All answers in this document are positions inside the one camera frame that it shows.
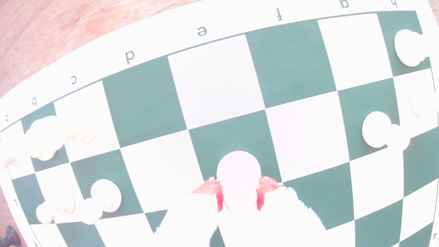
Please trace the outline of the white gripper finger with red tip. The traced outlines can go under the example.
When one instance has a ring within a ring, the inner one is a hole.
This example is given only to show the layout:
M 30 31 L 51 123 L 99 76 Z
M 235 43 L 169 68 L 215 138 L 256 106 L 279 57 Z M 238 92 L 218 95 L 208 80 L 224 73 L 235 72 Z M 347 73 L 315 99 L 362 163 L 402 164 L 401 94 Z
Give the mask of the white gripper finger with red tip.
M 155 232 L 155 247 L 209 247 L 223 209 L 223 185 L 210 177 L 176 198 Z
M 294 188 L 269 176 L 259 178 L 256 205 L 270 247 L 323 247 L 325 227 L 312 208 L 298 198 Z

